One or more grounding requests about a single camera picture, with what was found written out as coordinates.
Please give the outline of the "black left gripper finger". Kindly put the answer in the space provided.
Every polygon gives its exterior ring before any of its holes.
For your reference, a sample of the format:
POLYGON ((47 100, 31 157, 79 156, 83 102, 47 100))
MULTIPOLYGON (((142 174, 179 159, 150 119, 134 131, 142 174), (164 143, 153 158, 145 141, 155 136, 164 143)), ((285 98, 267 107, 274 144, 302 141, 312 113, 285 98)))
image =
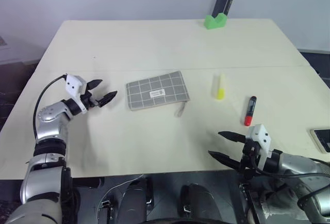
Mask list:
POLYGON ((113 92, 110 92, 110 93, 104 95, 103 98, 101 98, 98 101, 98 105, 99 106, 105 106, 106 104, 111 102, 115 98, 116 95, 117 95, 117 91, 113 91, 113 92))
POLYGON ((94 79, 89 81, 86 85, 86 91, 95 89, 101 82, 101 79, 94 79))

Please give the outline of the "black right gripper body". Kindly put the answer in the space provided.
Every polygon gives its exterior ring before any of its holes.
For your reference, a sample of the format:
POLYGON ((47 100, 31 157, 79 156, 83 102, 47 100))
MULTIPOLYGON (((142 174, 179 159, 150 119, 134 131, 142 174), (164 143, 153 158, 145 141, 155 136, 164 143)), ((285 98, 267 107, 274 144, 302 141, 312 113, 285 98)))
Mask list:
POLYGON ((250 180, 258 175, 253 162, 257 165, 259 160, 260 145, 251 138, 245 140, 242 150, 242 158, 238 172, 243 175, 244 179, 250 180))

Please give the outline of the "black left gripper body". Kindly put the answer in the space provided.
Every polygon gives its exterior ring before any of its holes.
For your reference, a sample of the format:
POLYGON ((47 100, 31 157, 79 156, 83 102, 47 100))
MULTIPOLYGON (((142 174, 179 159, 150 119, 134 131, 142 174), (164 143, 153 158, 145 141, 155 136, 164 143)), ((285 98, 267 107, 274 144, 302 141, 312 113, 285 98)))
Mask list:
POLYGON ((90 93, 88 90, 86 90, 85 93, 80 96, 80 100, 84 105, 84 107, 86 108, 86 110, 90 110, 91 108, 94 107, 99 107, 99 108, 102 107, 101 103, 96 99, 94 99, 92 93, 90 93))

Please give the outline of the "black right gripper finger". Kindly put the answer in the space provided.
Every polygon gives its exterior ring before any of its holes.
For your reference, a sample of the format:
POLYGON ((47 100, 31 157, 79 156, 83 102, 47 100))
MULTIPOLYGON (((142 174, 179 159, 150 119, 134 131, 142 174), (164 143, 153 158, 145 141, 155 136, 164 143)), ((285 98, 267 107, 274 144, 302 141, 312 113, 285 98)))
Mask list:
POLYGON ((225 155, 220 152, 216 151, 208 151, 208 153, 218 162, 220 162, 222 165, 225 165, 231 169, 234 170, 240 170, 241 164, 239 161, 231 159, 228 155, 225 155))
POLYGON ((238 133, 235 133, 235 132, 219 131, 218 134, 220 136, 230 140, 230 141, 233 141, 233 142, 245 143, 245 141, 246 141, 245 135, 238 134, 238 133))

